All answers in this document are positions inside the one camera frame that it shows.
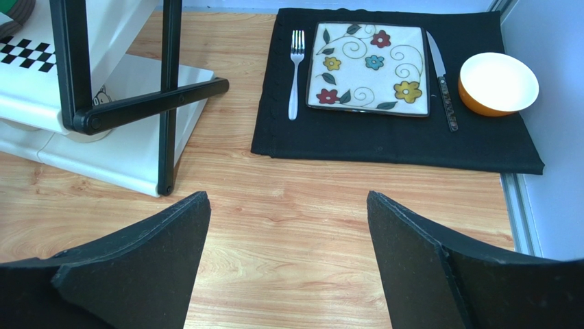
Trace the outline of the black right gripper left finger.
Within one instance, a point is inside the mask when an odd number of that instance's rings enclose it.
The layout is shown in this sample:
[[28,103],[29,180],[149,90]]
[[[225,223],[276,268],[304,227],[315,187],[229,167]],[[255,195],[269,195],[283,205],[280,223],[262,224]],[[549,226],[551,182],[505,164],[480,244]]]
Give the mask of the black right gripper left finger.
[[50,258],[1,264],[2,328],[183,328],[208,233],[200,191]]

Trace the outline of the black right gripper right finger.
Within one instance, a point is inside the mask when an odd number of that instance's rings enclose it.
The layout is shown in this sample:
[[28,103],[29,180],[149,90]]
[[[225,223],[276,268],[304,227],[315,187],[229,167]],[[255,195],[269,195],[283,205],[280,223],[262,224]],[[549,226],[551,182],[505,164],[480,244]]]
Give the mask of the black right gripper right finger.
[[512,252],[382,193],[367,218],[394,328],[582,328],[583,261]]

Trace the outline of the green roll front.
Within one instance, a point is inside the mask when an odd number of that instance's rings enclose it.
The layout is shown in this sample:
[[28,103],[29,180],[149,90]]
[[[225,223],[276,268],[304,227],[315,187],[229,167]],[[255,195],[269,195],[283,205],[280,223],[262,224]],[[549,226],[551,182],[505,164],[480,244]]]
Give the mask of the green roll front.
[[1,39],[21,30],[35,5],[35,0],[1,0]]

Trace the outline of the brown roll front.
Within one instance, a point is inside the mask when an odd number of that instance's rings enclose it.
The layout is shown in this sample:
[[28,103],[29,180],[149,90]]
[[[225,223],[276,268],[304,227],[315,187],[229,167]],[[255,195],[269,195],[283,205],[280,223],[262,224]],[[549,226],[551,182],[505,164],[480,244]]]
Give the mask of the brown roll front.
[[[114,101],[114,99],[109,95],[105,84],[99,89],[97,94],[93,97],[94,106],[101,105],[103,103],[110,103],[112,101]],[[66,137],[69,140],[76,143],[92,143],[105,138],[109,133],[111,133],[111,130],[106,130],[104,132],[100,132],[94,135],[85,135],[79,132],[70,132],[69,134],[66,135]]]

